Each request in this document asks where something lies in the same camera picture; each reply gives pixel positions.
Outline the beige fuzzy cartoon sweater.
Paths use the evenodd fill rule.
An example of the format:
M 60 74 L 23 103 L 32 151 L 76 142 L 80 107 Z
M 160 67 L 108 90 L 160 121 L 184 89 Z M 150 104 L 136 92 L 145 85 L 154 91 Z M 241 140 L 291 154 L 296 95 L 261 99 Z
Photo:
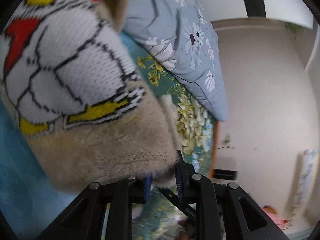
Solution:
M 171 98 L 120 39 L 129 0 L 1 0 L 1 101 L 54 186 L 175 185 Z

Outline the teal floral bed sheet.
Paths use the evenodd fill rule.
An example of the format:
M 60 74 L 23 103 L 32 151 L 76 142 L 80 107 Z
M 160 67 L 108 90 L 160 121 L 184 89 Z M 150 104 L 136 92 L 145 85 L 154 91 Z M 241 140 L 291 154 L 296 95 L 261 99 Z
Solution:
M 142 77 L 155 96 L 170 95 L 184 160 L 208 175 L 215 120 L 169 72 L 142 47 L 121 33 Z M 1 211 L 19 239 L 35 239 L 75 198 L 50 184 L 5 107 L 1 107 Z M 133 210 L 133 239 L 175 237 L 183 213 L 152 190 Z

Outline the grey-blue floral duvet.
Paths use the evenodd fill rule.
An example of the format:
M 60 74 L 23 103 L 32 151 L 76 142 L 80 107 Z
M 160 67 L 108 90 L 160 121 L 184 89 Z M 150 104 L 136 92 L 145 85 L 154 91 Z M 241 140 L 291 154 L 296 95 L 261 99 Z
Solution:
M 130 0 L 124 31 L 216 120 L 227 120 L 218 37 L 197 0 Z

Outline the green hanging plant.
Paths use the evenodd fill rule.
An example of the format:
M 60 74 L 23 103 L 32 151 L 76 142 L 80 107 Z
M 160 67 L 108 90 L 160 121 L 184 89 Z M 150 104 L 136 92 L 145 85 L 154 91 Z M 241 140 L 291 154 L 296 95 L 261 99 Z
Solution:
M 298 24 L 294 24 L 294 23 L 290 23 L 290 22 L 285 22 L 285 29 L 291 33 L 294 37 L 294 39 L 296 39 L 298 36 L 301 37 L 302 33 L 307 29 L 304 26 L 298 25 Z

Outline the white black-striped wardrobe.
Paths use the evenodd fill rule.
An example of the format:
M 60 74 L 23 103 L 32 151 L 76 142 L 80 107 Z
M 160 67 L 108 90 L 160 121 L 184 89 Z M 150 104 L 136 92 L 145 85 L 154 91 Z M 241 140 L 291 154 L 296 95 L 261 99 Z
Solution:
M 267 18 L 313 28 L 313 14 L 303 0 L 197 0 L 210 21 Z

